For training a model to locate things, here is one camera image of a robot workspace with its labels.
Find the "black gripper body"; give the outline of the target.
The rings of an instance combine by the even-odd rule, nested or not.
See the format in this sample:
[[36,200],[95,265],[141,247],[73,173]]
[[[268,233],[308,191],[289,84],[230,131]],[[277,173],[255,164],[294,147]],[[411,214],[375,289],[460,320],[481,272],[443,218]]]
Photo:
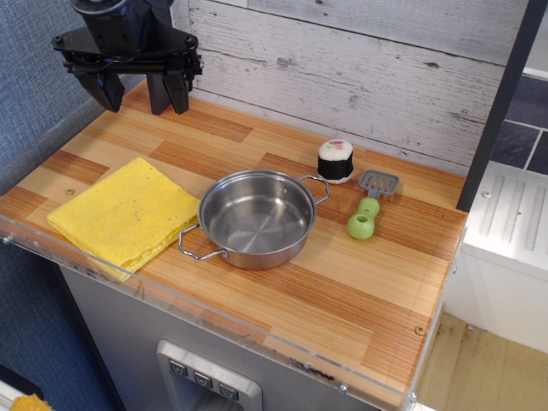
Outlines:
[[[158,73],[167,57],[148,38],[151,6],[75,6],[85,26],[55,36],[51,45],[63,55],[63,66],[77,69],[112,69],[120,74]],[[195,76],[203,63],[193,58]]]

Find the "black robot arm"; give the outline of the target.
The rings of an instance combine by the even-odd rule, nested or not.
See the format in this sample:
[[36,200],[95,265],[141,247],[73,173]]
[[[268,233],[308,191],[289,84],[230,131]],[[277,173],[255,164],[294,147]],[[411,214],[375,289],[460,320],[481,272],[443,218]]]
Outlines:
[[63,65],[106,110],[121,107],[121,74],[147,77],[151,110],[189,109],[188,94],[203,64],[199,41],[172,26],[169,1],[73,1],[86,25],[52,41]]

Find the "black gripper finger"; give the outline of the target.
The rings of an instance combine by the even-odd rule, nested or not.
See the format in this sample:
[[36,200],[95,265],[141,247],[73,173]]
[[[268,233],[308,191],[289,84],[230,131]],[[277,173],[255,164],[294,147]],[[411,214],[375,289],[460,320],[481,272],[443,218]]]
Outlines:
[[163,82],[175,112],[180,115],[188,111],[191,82],[185,74],[164,75]]
[[72,74],[104,109],[112,112],[120,110],[124,85],[118,71],[74,68]]

